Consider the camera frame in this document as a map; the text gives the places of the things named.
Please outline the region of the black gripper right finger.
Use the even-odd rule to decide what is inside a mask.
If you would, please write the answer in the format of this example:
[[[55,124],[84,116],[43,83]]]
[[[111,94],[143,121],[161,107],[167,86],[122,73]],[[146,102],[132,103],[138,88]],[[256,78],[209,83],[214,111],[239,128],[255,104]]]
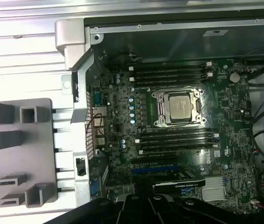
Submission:
[[[196,198],[173,200],[166,195],[154,195],[148,201],[160,224],[264,224],[264,210],[241,215]]]

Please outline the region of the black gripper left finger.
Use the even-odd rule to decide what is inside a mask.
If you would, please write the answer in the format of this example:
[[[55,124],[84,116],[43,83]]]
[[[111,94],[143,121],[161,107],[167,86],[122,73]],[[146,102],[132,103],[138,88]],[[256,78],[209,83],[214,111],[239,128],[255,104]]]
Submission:
[[[47,224],[143,224],[149,216],[144,200],[136,195],[125,195],[114,203],[98,198],[66,212]]]

